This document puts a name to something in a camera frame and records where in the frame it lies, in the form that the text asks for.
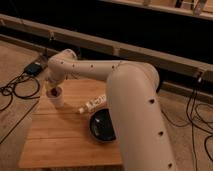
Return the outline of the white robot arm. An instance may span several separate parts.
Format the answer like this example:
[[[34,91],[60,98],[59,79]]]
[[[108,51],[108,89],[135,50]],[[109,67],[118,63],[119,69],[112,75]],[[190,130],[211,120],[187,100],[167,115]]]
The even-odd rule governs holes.
[[[106,83],[106,100],[125,171],[179,171],[162,117],[156,68],[127,60],[79,60],[65,49],[48,60],[48,86],[68,75]]]

